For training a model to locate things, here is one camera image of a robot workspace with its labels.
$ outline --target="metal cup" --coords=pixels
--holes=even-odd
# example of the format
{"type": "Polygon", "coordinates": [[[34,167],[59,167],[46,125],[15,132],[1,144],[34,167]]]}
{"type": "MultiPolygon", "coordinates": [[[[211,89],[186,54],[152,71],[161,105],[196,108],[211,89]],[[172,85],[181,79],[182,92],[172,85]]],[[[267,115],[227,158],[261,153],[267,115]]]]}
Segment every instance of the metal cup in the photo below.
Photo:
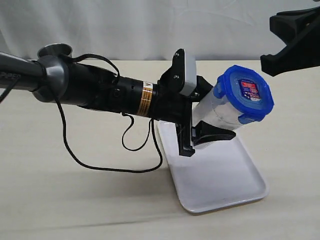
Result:
{"type": "Polygon", "coordinates": [[[58,55],[66,55],[72,57],[72,47],[65,43],[54,43],[41,48],[37,55],[39,58],[43,56],[58,56],[58,55]]]}

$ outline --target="white tray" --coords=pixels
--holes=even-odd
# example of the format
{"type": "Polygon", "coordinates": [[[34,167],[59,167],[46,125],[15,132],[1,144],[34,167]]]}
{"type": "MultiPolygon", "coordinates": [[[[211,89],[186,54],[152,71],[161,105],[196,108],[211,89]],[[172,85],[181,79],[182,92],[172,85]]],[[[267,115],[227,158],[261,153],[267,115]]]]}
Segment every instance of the white tray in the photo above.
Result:
{"type": "Polygon", "coordinates": [[[255,202],[269,188],[237,136],[179,156],[174,123],[160,121],[158,131],[181,205],[191,213],[255,202]]]}

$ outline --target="black bracket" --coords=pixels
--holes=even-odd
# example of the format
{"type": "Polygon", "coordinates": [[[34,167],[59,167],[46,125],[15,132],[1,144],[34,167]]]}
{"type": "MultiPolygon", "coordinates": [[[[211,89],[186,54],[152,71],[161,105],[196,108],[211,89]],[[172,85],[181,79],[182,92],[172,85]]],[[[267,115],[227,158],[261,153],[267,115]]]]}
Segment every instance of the black bracket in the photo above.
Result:
{"type": "Polygon", "coordinates": [[[270,31],[286,47],[276,55],[262,55],[262,71],[270,76],[320,66],[320,7],[279,12],[270,18],[270,31]]]}

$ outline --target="orange label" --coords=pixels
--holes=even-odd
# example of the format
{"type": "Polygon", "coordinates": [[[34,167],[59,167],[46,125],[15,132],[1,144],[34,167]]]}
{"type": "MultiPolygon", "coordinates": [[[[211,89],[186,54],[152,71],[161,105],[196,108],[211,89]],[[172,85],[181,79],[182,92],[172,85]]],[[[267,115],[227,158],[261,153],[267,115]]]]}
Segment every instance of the orange label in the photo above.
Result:
{"type": "Polygon", "coordinates": [[[142,96],[141,96],[139,109],[137,112],[138,116],[146,117],[148,115],[149,107],[152,99],[153,88],[154,88],[154,85],[152,83],[149,83],[146,81],[143,82],[142,96]]]}

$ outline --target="white curtain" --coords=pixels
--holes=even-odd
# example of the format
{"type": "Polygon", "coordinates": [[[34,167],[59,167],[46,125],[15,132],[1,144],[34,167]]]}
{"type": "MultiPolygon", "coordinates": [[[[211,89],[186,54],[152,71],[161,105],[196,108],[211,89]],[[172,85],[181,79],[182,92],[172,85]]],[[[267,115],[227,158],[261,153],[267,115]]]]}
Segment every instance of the white curtain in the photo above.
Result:
{"type": "Polygon", "coordinates": [[[269,31],[277,12],[317,7],[312,0],[1,0],[0,51],[35,58],[67,43],[73,55],[120,60],[258,59],[284,44],[269,31]]]}

